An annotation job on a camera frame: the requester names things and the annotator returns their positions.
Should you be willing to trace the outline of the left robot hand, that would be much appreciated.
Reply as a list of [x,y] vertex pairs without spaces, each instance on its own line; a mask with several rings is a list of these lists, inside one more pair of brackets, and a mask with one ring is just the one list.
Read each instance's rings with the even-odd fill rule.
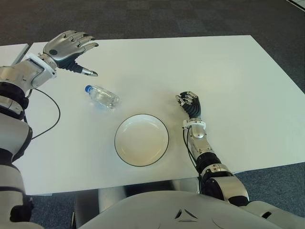
[[44,46],[43,54],[51,57],[60,69],[97,77],[95,71],[82,67],[76,62],[80,55],[99,46],[94,40],[93,36],[85,32],[65,31]]

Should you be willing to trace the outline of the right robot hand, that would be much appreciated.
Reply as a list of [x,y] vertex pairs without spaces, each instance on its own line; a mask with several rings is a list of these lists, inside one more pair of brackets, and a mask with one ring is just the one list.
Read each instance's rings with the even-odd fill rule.
[[201,115],[201,104],[199,97],[191,92],[182,92],[175,96],[177,103],[187,113],[190,119],[200,118]]

